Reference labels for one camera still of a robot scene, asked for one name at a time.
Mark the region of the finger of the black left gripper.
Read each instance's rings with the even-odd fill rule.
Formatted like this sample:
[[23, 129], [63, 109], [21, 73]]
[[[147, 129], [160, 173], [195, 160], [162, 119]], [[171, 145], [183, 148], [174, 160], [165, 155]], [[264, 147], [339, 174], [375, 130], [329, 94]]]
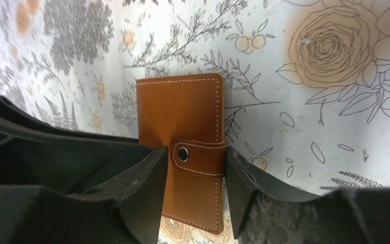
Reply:
[[0, 185], [82, 193], [145, 159], [136, 139], [53, 127], [0, 96]]

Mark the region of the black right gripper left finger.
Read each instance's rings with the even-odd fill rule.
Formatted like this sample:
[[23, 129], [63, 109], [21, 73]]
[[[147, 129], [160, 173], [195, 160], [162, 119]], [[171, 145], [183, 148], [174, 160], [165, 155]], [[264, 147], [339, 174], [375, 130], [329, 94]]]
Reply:
[[168, 170], [168, 148], [159, 146], [117, 176], [87, 189], [83, 200], [107, 201], [110, 224], [102, 222], [91, 243], [156, 243]]

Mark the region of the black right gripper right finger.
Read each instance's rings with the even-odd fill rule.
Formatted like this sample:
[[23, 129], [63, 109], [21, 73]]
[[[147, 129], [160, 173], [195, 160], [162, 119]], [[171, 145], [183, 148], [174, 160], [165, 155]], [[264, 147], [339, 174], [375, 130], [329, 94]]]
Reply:
[[315, 243], [318, 196], [254, 166], [226, 149], [226, 189], [234, 238], [239, 243]]

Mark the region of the brown leather card holder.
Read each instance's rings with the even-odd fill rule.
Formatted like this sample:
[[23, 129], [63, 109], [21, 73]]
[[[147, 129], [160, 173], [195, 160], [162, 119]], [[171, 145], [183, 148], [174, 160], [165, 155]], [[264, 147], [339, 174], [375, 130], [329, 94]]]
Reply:
[[226, 151], [223, 77], [139, 79], [136, 95], [139, 143], [169, 150], [162, 215], [220, 234]]

